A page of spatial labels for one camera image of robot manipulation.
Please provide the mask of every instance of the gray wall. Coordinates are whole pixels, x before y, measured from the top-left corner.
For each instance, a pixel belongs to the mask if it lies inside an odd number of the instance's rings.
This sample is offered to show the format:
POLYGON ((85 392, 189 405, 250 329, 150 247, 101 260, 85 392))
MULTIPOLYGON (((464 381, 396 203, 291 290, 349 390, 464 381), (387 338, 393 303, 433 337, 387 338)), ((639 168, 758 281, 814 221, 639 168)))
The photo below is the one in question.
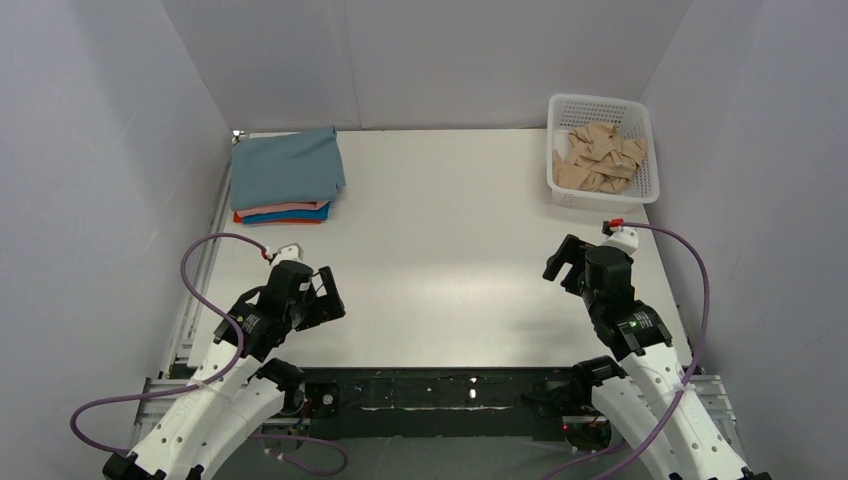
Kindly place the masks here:
POLYGON ((158 0, 11 2, 0 45, 0 476, 101 478, 68 418, 157 370, 231 134, 158 0))
POLYGON ((232 128, 527 127, 637 99, 691 0, 163 0, 232 128))
MULTIPOLYGON (((645 91, 662 196, 653 222, 703 251, 707 367, 755 466, 844 478, 848 3, 695 0, 645 91)), ((660 243, 690 331, 693 260, 660 243)))

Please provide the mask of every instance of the crumpled tan fabric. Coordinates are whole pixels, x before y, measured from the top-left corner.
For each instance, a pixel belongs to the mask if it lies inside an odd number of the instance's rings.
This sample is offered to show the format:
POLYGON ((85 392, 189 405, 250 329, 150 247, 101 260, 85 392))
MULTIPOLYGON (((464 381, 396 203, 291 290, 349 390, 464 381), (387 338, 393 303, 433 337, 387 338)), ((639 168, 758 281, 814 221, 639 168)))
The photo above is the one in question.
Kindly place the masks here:
POLYGON ((585 192, 624 190, 648 151, 647 140, 623 140, 612 123, 575 127, 568 132, 568 143, 565 160, 554 149, 554 182, 562 188, 585 192))

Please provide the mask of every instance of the white table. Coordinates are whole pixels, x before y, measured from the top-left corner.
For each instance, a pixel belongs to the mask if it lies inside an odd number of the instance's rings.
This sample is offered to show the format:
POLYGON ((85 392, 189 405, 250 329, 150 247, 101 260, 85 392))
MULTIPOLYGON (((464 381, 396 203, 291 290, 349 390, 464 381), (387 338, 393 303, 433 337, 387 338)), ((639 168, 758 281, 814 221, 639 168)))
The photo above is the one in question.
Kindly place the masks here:
MULTIPOLYGON (((550 203, 544 130, 341 132, 348 186, 322 225, 224 231, 272 248, 298 242, 330 265, 347 316, 292 332, 276 355, 301 367, 570 366, 609 354, 580 298, 542 280, 566 234, 603 240, 610 214, 550 203)), ((643 208, 625 216, 646 222, 643 208)), ((686 336, 650 232, 634 255, 637 297, 686 336)), ((269 273, 253 246, 221 242, 208 298, 228 309, 269 273)), ((189 365, 220 322, 205 310, 189 365)))

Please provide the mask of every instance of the white plastic basket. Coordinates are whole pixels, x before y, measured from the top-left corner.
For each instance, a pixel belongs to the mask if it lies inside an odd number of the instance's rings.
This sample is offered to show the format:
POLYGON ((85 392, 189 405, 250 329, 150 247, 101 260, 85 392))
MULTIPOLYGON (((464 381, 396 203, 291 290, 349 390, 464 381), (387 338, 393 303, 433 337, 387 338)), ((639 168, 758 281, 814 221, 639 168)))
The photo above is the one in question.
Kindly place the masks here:
POLYGON ((589 95, 563 95, 551 97, 548 103, 548 185, 554 203, 574 208, 626 212, 654 202, 660 196, 657 176, 657 155, 648 109, 644 105, 617 98, 589 95), (563 159, 568 156, 568 131, 592 122, 615 123, 622 138, 645 138, 648 152, 642 166, 633 175, 633 181, 619 193, 582 192, 569 190, 554 183, 553 150, 563 159))

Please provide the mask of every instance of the purple cable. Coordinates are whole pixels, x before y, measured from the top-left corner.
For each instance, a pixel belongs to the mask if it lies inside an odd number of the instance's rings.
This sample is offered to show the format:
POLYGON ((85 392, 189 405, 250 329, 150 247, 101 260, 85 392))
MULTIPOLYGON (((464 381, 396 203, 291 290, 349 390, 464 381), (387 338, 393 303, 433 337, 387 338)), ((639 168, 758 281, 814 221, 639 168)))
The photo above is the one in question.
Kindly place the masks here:
POLYGON ((557 473, 565 470, 566 468, 573 467, 573 466, 577 465, 578 463, 583 463, 583 462, 589 461, 593 458, 598 458, 601 455, 609 455, 611 453, 618 453, 618 452, 624 450, 625 448, 627 448, 627 442, 624 441, 624 439, 622 438, 617 443, 610 445, 603 450, 599 450, 595 453, 590 453, 589 455, 586 455, 585 457, 575 458, 574 460, 571 460, 570 462, 563 463, 562 465, 560 465, 560 466, 554 468, 553 470, 551 470, 550 472, 546 473, 545 476, 542 477, 542 480, 549 480, 549 479, 553 478, 553 476, 556 475, 557 473))
POLYGON ((282 460, 284 462, 289 462, 292 465, 294 465, 295 467, 303 470, 304 472, 309 473, 311 475, 315 475, 317 477, 332 477, 333 475, 336 475, 337 473, 339 473, 342 470, 344 470, 345 468, 347 468, 347 464, 350 461, 350 458, 347 456, 347 452, 345 451, 345 449, 342 448, 341 445, 339 445, 337 443, 333 443, 329 440, 322 440, 320 438, 312 438, 312 437, 302 437, 302 436, 299 436, 299 435, 270 435, 270 434, 265 434, 265 433, 253 434, 253 435, 250 436, 250 438, 253 439, 253 440, 291 440, 291 441, 296 441, 296 442, 308 442, 308 443, 314 443, 314 444, 317 444, 317 445, 323 445, 325 447, 330 447, 330 448, 334 449, 335 451, 339 452, 342 456, 342 464, 341 465, 339 465, 338 467, 336 467, 332 470, 318 470, 317 468, 310 467, 309 465, 303 463, 302 461, 298 460, 297 458, 290 457, 290 456, 288 456, 288 455, 286 455, 282 452, 278 452, 276 450, 269 449, 269 451, 271 453, 273 453, 274 455, 282 455, 283 456, 282 460))
MULTIPOLYGON (((658 226, 655 226, 655 225, 648 225, 646 223, 630 223, 630 222, 624 222, 624 223, 621 224, 621 226, 622 227, 632 227, 632 228, 645 228, 645 229, 648 229, 648 230, 653 230, 655 232, 664 233, 664 234, 674 238, 675 240, 677 240, 681 244, 683 244, 683 246, 686 247, 686 249, 689 250, 690 253, 692 253, 692 256, 695 257, 695 261, 698 262, 698 268, 701 270, 701 277, 703 278, 703 281, 704 281, 704 310, 703 310, 703 313, 701 314, 700 338, 698 338, 698 344, 695 346, 694 353, 692 354, 692 362, 689 364, 689 368, 687 368, 686 372, 683 374, 683 378, 680 379, 680 383, 683 384, 683 385, 686 385, 686 384, 689 383, 689 380, 691 380, 692 375, 695 374, 695 370, 698 368, 698 363, 701 360, 701 355, 703 354, 703 351, 704 351, 704 343, 705 343, 705 340, 707 338, 707 324, 709 323, 709 318, 710 318, 710 278, 709 278, 709 275, 707 274, 707 266, 704 264, 704 259, 701 258, 701 255, 698 253, 697 250, 695 250, 695 247, 692 246, 691 243, 689 243, 685 238, 681 237, 677 233, 672 232, 671 230, 669 230, 667 228, 658 227, 658 226)), ((677 406, 680 405, 680 400, 682 400, 682 399, 683 399, 683 392, 682 391, 677 392, 674 395, 674 399, 672 399, 672 401, 671 401, 671 405, 668 406, 668 410, 666 410, 666 412, 665 412, 665 414, 663 414, 662 418, 659 419, 659 422, 657 422, 657 425, 654 427, 653 430, 651 430, 651 433, 649 433, 648 436, 645 437, 645 440, 643 440, 642 443, 640 443, 639 446, 636 447, 633 450, 633 452, 631 452, 630 455, 628 455, 624 460, 618 462, 615 466, 613 466, 612 468, 603 472, 602 474, 594 477, 592 480, 608 479, 608 478, 612 477, 613 475, 615 475, 616 473, 623 470, 625 467, 627 467, 628 465, 630 465, 634 461, 636 461, 636 459, 639 458, 639 455, 641 455, 642 452, 647 450, 648 447, 651 445, 651 443, 660 435, 660 432, 666 426, 666 424, 669 422, 669 420, 671 420, 671 416, 674 414, 674 411, 677 409, 677 406)), ((575 463, 577 463, 577 462, 572 460, 571 462, 568 462, 568 463, 562 465, 561 468, 557 467, 557 470, 554 473, 560 472, 560 471, 564 470, 565 468, 567 468, 568 466, 574 465, 575 463)))
MULTIPOLYGON (((263 255, 266 253, 265 246, 262 245, 261 243, 257 242, 256 240, 253 240, 252 238, 248 238, 248 237, 245 237, 243 235, 238 235, 236 233, 213 233, 211 235, 207 235, 207 236, 201 238, 200 240, 194 242, 190 247, 188 247, 188 250, 186 250, 185 254, 183 255, 183 259, 180 262, 180 276, 182 277, 183 284, 186 286, 189 293, 191 293, 194 296, 194 298, 196 298, 200 303, 202 303, 203 305, 208 307, 210 310, 212 310, 213 312, 220 315, 221 318, 230 322, 230 325, 233 326, 233 329, 236 332, 236 338, 237 338, 236 354, 230 360, 230 363, 228 363, 223 369, 221 369, 215 375, 212 375, 211 377, 207 378, 204 381, 204 383, 206 383, 206 384, 210 384, 212 382, 217 381, 219 378, 226 375, 227 372, 232 370, 232 368, 235 366, 236 362, 238 361, 239 357, 241 357, 241 352, 244 349, 244 333, 241 331, 241 327, 239 327, 239 325, 236 323, 235 320, 233 320, 229 315, 227 315, 227 312, 216 307, 214 304, 212 304, 212 302, 210 302, 209 300, 204 298, 203 295, 201 295, 201 293, 198 292, 196 288, 194 288, 194 285, 192 285, 191 281, 189 281, 189 279, 188 279, 188 273, 186 271, 188 259, 191 256, 191 254, 197 249, 197 247, 199 247, 200 245, 202 245, 203 243, 205 243, 209 240, 212 240, 214 238, 222 238, 222 237, 236 238, 236 239, 242 240, 244 242, 247 242, 247 243, 250 243, 252 245, 259 247, 259 249, 262 250, 263 255)), ((100 443, 96 440, 89 438, 86 434, 82 433, 82 430, 80 430, 79 426, 77 425, 77 419, 79 418, 79 416, 83 412, 85 412, 86 410, 89 410, 89 409, 94 408, 94 407, 99 407, 101 405, 109 405, 109 404, 112 404, 112 403, 122 403, 122 402, 132 402, 132 401, 138 401, 138 400, 149 400, 149 399, 152 399, 152 398, 168 397, 168 396, 171 396, 171 395, 181 395, 183 393, 188 393, 188 392, 197 390, 198 388, 200 388, 200 387, 198 387, 197 385, 187 385, 185 387, 174 388, 174 389, 165 390, 165 391, 162 391, 162 392, 139 393, 139 394, 135 394, 135 395, 121 395, 121 396, 118 396, 118 397, 108 397, 108 398, 101 398, 100 400, 93 400, 93 401, 88 402, 85 405, 79 407, 78 409, 76 409, 76 411, 74 411, 73 415, 71 415, 71 431, 74 433, 74 435, 77 436, 77 438, 82 440, 84 443, 86 443, 89 446, 92 446, 92 447, 94 447, 98 450, 102 450, 104 452, 110 452, 110 453, 117 453, 117 454, 120 454, 120 455, 126 455, 127 453, 129 453, 129 450, 104 445, 104 444, 102 444, 102 443, 100 443)))

